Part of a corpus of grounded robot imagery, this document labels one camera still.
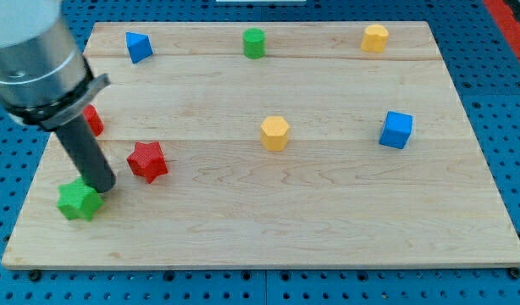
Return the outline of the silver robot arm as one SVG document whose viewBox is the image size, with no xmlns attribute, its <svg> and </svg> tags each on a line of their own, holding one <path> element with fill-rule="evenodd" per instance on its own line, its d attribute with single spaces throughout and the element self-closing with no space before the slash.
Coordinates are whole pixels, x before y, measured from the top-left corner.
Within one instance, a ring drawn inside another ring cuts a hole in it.
<svg viewBox="0 0 520 305">
<path fill-rule="evenodd" d="M 0 103 L 26 125 L 56 130 L 110 84 L 94 76 L 58 0 L 0 0 Z"/>
</svg>

